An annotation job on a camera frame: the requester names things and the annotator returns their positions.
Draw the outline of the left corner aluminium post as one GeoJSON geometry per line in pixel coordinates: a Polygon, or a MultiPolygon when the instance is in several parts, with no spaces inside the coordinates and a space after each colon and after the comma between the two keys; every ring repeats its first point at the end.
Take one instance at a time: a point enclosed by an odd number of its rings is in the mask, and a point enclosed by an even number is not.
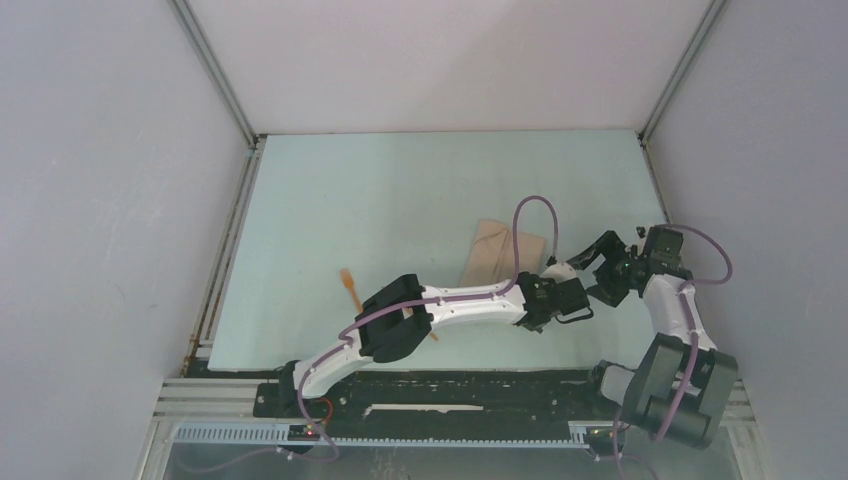
{"type": "Polygon", "coordinates": [[[168,0],[167,4],[248,147],[254,148],[258,142],[258,134],[251,125],[191,3],[186,0],[168,0]]]}

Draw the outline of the corner aluminium post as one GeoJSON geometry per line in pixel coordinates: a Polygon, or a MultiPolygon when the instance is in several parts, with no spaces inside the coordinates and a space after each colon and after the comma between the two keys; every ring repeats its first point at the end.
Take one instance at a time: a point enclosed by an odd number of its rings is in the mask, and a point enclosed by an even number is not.
{"type": "Polygon", "coordinates": [[[258,142],[258,134],[251,125],[191,3],[186,0],[168,0],[167,4],[248,147],[254,148],[258,142]]]}
{"type": "Polygon", "coordinates": [[[684,84],[687,75],[695,65],[698,56],[708,43],[710,35],[729,4],[729,0],[711,0],[708,3],[707,8],[675,64],[671,75],[654,103],[641,130],[638,132],[638,138],[643,147],[646,147],[650,143],[666,111],[684,84]]]}

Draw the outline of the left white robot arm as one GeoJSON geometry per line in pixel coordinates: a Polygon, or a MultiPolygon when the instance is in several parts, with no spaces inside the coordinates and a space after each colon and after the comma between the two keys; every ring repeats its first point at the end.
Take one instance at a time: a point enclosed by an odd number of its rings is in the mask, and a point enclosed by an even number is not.
{"type": "Polygon", "coordinates": [[[410,356],[440,328],[494,323],[540,333],[552,321],[567,325],[593,316],[586,289],[567,263],[473,287],[423,285],[417,275],[405,274],[367,299],[331,347],[280,367],[277,402],[290,415],[304,416],[336,383],[372,363],[410,356]]]}

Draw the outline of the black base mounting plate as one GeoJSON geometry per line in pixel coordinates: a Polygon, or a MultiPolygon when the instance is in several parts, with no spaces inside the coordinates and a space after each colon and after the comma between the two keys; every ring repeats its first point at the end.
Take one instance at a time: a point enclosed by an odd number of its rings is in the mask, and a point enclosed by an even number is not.
{"type": "Polygon", "coordinates": [[[608,427],[618,409],[583,369],[358,371],[304,405],[332,439],[563,439],[608,427]]]}

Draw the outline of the beige cloth napkin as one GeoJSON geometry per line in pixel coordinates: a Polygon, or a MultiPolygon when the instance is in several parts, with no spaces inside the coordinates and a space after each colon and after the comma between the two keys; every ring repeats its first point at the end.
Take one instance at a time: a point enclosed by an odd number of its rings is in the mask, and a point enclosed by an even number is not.
{"type": "Polygon", "coordinates": [[[489,219],[480,220],[468,260],[460,278],[460,287],[494,284],[509,280],[516,272],[536,273],[547,246],[543,237],[518,233],[518,267],[514,264],[512,229],[489,219]]]}

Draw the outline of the right corner aluminium post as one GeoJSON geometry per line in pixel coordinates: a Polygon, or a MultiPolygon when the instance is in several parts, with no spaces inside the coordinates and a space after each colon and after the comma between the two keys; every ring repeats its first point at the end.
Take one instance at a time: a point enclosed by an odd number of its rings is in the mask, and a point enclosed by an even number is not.
{"type": "Polygon", "coordinates": [[[698,56],[708,43],[710,35],[729,4],[729,0],[711,0],[708,3],[707,8],[675,64],[671,75],[654,103],[641,130],[638,132],[638,138],[643,147],[646,147],[650,143],[666,111],[684,84],[687,75],[695,65],[698,56]]]}

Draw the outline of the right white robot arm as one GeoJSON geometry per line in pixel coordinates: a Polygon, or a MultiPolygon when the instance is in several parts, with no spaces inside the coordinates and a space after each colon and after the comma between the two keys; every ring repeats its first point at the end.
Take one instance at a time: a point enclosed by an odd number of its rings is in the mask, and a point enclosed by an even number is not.
{"type": "Polygon", "coordinates": [[[655,336],[636,369],[602,361],[593,382],[581,392],[585,411],[606,418],[618,408],[620,421],[641,428],[655,440],[670,439],[704,450],[713,442],[737,380],[737,360],[719,351],[700,318],[695,296],[700,286],[727,283],[733,266],[719,279],[698,279],[684,265],[684,235],[714,239],[679,224],[637,230],[639,243],[625,245],[616,232],[604,232],[568,259],[575,270],[597,258],[589,296],[610,307],[636,292],[651,318],[655,336]]]}

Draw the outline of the orange plastic fork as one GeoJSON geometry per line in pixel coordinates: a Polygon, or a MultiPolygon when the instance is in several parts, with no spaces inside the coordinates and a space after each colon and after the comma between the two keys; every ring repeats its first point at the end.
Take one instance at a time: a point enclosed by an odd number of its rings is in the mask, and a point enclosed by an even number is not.
{"type": "Polygon", "coordinates": [[[339,271],[340,278],[345,289],[348,291],[358,313],[363,312],[362,302],[357,294],[354,278],[349,269],[343,268],[339,271]]]}

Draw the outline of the aluminium frame rail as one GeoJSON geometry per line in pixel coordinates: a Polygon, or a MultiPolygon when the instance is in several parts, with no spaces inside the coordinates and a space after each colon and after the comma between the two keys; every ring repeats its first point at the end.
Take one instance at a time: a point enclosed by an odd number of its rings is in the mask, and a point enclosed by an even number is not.
{"type": "MultiPolygon", "coordinates": [[[[254,398],[260,383],[262,380],[257,379],[167,379],[160,389],[153,416],[253,422],[254,398]]],[[[745,385],[738,380],[731,390],[722,425],[755,424],[745,385]]]]}

